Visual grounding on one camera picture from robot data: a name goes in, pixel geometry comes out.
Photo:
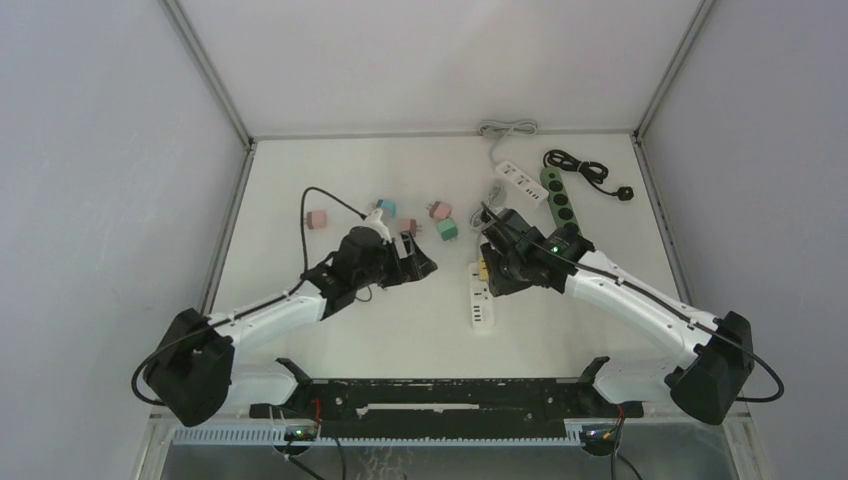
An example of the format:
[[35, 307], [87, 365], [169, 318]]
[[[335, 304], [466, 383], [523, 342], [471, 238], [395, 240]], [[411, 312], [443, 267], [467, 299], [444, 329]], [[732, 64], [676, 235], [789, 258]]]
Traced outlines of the white power strip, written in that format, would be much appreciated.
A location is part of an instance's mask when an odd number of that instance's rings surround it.
[[526, 198], [533, 205], [546, 202], [549, 192], [527, 173], [512, 162], [504, 160], [495, 167], [495, 176], [511, 187], [513, 191]]
[[471, 328], [476, 335], [488, 335], [493, 332], [495, 326], [493, 297], [486, 279], [480, 274], [478, 263], [469, 264], [467, 272]]

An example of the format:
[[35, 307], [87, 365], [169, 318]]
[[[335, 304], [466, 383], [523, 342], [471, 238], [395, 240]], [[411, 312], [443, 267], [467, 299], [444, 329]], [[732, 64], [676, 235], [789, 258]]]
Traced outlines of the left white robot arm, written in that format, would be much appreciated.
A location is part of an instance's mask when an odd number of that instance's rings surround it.
[[155, 395], [150, 404], [168, 408], [187, 427], [221, 409], [254, 404], [275, 404], [290, 417], [301, 416], [311, 407], [311, 388], [293, 368], [252, 359], [251, 352], [338, 313], [362, 289], [420, 281], [437, 268], [408, 233], [385, 239], [373, 228], [354, 227], [285, 293], [230, 313], [178, 313], [131, 385], [144, 382]]

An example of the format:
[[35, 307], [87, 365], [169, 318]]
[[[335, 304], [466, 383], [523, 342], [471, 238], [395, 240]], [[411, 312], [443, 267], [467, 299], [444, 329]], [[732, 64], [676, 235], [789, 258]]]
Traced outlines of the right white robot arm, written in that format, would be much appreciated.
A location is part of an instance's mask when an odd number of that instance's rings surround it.
[[719, 425], [756, 365], [750, 322], [677, 301], [620, 268], [590, 241], [564, 228], [544, 236], [513, 209], [482, 209], [481, 247], [489, 290], [505, 296], [530, 287], [586, 301], [652, 342], [658, 359], [596, 358], [578, 402], [592, 416], [616, 404], [670, 401], [690, 417]]

